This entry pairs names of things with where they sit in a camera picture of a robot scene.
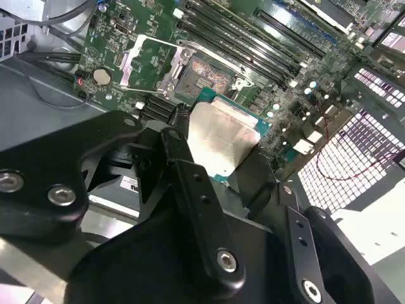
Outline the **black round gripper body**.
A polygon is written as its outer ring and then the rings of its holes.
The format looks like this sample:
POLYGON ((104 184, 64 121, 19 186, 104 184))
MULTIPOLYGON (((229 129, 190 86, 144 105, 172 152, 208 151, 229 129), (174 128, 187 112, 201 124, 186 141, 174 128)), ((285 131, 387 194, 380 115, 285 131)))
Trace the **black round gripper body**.
MULTIPOLYGON (((226 213, 246 281, 228 303, 295 303, 285 252, 269 229, 226 213)), ((70 276, 68 303, 217 303, 196 279, 195 247, 168 210, 88 253, 70 276)))

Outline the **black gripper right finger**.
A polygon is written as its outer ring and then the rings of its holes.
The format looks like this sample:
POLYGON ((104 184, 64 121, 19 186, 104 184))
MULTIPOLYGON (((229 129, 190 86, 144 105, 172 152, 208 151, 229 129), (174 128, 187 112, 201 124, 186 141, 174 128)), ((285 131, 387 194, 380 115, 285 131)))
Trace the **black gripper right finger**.
POLYGON ((248 210, 233 226, 248 303, 397 303, 329 214, 301 208, 264 155, 250 152, 232 178, 248 210))

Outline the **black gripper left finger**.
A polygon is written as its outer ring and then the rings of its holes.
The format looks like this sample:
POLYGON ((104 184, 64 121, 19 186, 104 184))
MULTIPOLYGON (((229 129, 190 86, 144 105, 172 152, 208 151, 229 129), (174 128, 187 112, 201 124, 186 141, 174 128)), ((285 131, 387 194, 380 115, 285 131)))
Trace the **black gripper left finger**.
POLYGON ((137 167, 142 206, 152 207, 143 224, 172 210, 195 247, 196 279, 227 300, 246 281, 225 215, 204 167, 193 160, 178 130, 166 127, 141 144, 139 121, 111 111, 38 137, 1 153, 1 234, 63 243, 78 230, 89 207, 87 190, 102 157, 128 145, 137 167))

